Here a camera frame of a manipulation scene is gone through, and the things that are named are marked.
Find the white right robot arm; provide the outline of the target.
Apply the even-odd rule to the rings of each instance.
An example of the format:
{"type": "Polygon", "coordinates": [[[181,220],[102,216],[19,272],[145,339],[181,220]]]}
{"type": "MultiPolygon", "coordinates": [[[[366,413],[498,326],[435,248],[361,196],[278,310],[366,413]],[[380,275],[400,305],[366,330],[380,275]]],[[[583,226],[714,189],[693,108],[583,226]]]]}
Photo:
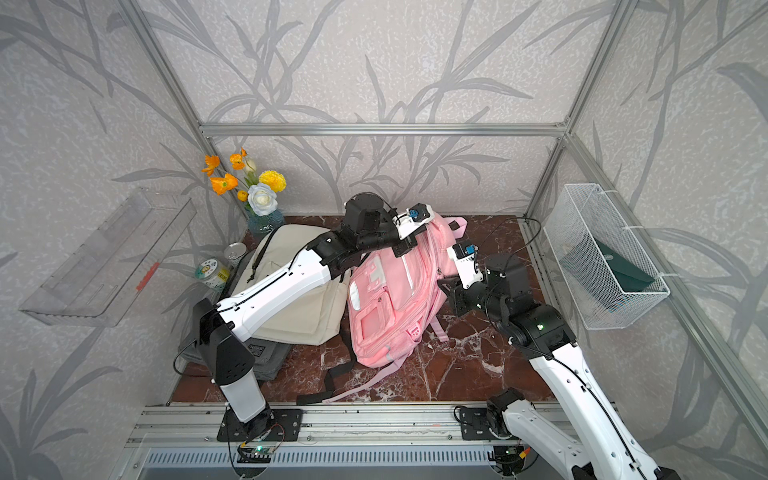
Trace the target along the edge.
{"type": "Polygon", "coordinates": [[[565,479],[676,479],[630,433],[602,391],[561,313],[534,299],[528,274],[513,254],[478,267],[472,254],[449,254],[456,274],[438,282],[456,316],[482,313],[548,385],[574,429],[569,435],[515,389],[487,402],[497,435],[530,446],[565,479]]]}

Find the pink backpack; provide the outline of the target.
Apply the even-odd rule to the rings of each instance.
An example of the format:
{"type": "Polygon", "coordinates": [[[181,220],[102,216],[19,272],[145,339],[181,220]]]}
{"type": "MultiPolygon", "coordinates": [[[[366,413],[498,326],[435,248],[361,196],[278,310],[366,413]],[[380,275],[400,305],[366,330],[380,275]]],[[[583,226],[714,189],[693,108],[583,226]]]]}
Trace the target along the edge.
{"type": "Polygon", "coordinates": [[[437,319],[446,301],[438,282],[458,274],[449,249],[466,227],[463,217],[438,215],[408,253],[397,257],[391,248],[381,249],[354,270],[347,301],[351,346],[359,364],[378,372],[361,386],[332,393],[327,403],[368,390],[396,373],[428,328],[440,341],[448,340],[437,319]]]}

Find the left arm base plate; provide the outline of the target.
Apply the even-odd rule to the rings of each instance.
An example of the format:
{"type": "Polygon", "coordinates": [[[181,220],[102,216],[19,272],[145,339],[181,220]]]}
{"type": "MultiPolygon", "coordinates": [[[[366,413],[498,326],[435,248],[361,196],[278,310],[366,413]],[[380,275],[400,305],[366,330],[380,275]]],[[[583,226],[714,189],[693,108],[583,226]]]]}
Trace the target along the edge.
{"type": "Polygon", "coordinates": [[[231,408],[224,413],[217,441],[248,443],[253,441],[295,442],[298,440],[303,411],[298,408],[266,408],[248,422],[241,422],[231,408]]]}

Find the grey backpack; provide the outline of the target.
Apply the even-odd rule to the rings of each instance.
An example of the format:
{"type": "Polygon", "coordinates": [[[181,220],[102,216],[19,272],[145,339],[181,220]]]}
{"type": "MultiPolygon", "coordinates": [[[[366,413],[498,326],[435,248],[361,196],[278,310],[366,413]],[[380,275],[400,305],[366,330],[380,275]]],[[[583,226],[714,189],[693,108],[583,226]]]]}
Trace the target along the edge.
{"type": "Polygon", "coordinates": [[[250,371],[258,381],[274,380],[292,349],[290,344],[271,340],[239,340],[208,312],[193,315],[178,354],[205,366],[216,381],[227,384],[250,371]]]}

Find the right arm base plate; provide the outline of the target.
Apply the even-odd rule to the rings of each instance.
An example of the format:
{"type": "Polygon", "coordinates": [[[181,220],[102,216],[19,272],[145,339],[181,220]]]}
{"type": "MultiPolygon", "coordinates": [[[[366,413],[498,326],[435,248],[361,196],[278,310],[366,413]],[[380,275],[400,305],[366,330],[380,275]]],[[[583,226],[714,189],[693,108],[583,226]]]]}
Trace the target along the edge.
{"type": "Polygon", "coordinates": [[[465,441],[492,441],[496,437],[490,430],[485,407],[455,406],[454,420],[459,424],[461,437],[465,441]]]}

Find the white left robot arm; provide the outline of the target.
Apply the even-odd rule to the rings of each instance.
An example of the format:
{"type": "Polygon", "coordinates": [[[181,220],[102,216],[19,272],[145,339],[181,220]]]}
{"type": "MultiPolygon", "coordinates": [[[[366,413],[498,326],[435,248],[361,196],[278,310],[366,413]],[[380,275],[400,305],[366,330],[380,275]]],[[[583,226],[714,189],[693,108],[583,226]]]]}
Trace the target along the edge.
{"type": "Polygon", "coordinates": [[[308,241],[291,261],[255,285],[212,304],[196,305],[193,345],[242,427],[269,424],[269,407],[253,372],[255,359],[246,341],[269,319],[310,290],[361,265],[365,254],[390,248],[402,256],[435,218],[418,203],[403,213],[374,193],[360,193],[345,204],[339,227],[308,241]]]}

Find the beige backpack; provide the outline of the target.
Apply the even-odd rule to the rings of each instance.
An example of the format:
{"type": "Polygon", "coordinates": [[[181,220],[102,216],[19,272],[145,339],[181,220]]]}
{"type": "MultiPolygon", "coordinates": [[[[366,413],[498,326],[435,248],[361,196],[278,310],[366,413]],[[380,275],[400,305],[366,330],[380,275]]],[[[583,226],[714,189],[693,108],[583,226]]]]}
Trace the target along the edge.
{"type": "MultiPolygon", "coordinates": [[[[300,261],[294,255],[329,231],[321,226],[289,224],[267,235],[245,257],[231,295],[243,293],[288,264],[297,269],[300,261]]],[[[256,376],[265,381],[267,398],[318,404],[333,397],[349,380],[357,365],[345,318],[349,279],[350,275],[344,274],[304,292],[249,336],[289,349],[287,354],[278,355],[277,365],[268,373],[254,367],[256,376]]]]}

